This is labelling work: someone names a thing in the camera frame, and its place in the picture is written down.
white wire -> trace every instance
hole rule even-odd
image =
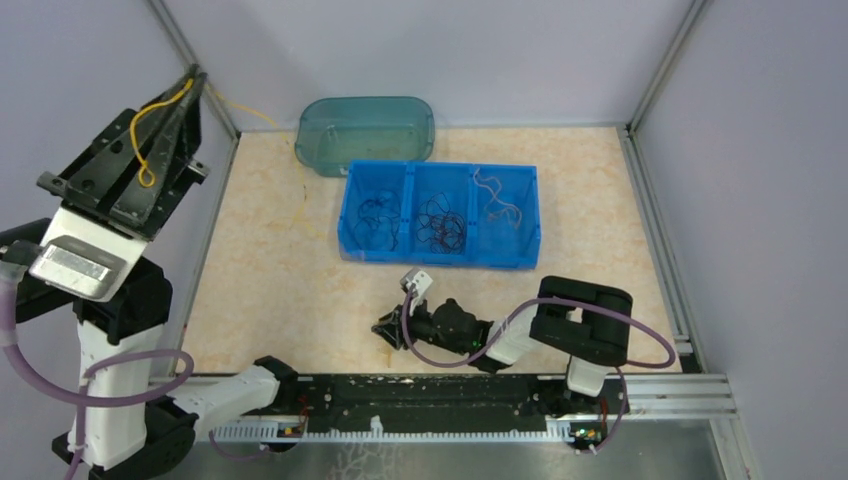
[[[516,230],[518,230],[518,228],[521,226],[521,218],[522,218],[521,209],[518,208],[516,205],[514,205],[512,203],[504,202],[503,200],[498,198],[498,194],[501,193],[501,190],[503,190],[503,186],[501,185],[501,181],[498,180],[497,177],[492,176],[492,177],[480,178],[480,180],[478,181],[477,177],[479,175],[480,175],[480,168],[478,167],[477,171],[474,172],[474,176],[472,177],[472,180],[474,180],[474,184],[477,185],[480,188],[485,188],[486,190],[489,191],[489,193],[492,194],[492,199],[489,200],[489,203],[487,203],[485,207],[483,207],[483,210],[486,211],[486,213],[489,214],[489,220],[490,221],[491,220],[497,220],[497,219],[503,217],[504,214],[506,214],[507,223],[512,225],[512,227],[515,228]],[[497,191],[493,190],[492,187],[490,187],[490,186],[488,186],[484,183],[480,183],[480,182],[488,182],[488,181],[492,181],[492,180],[494,180],[495,183],[498,186]],[[504,208],[498,210],[497,212],[489,212],[489,206],[493,202],[500,203],[501,205],[504,206]],[[510,215],[509,215],[510,213],[512,213],[513,216],[516,217],[515,220],[510,219]]]

wall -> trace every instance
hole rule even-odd
[[[764,478],[843,478],[848,3],[715,2],[639,132]]]
[[[38,175],[61,171],[123,108],[137,108],[183,72],[144,3],[128,0],[2,2],[0,65],[0,229],[52,216],[59,202],[35,186]],[[214,118],[204,112],[203,121],[197,158],[213,174],[189,193],[148,250],[174,282],[174,311],[188,300],[198,231],[212,214],[229,148]],[[23,325],[20,337],[38,371],[66,388],[76,384],[79,354],[70,308]],[[2,477],[61,478],[65,466],[50,442],[70,427],[73,409],[32,390],[5,361],[0,391]]]
[[[219,90],[285,126],[355,95],[414,95],[441,124],[479,126],[629,120],[691,0],[166,3]]]

blue plastic bin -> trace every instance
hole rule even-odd
[[[536,167],[354,161],[338,237],[345,260],[535,268]]]

black mounting bracket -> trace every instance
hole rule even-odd
[[[62,197],[62,206],[126,235],[151,241],[194,183],[208,169],[193,160],[200,146],[200,97],[206,74],[197,65],[146,105],[163,102],[193,83],[173,104],[150,111],[136,126],[139,151],[156,181],[144,186],[130,140],[126,109],[59,175],[45,172],[38,186]]]

white cable carrier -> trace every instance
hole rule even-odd
[[[371,430],[363,432],[309,433],[300,437],[282,436],[285,428],[297,426],[288,420],[237,420],[214,430],[217,443],[571,443],[571,424],[550,419],[542,432],[457,432],[457,433],[386,433],[380,417],[371,419]]]

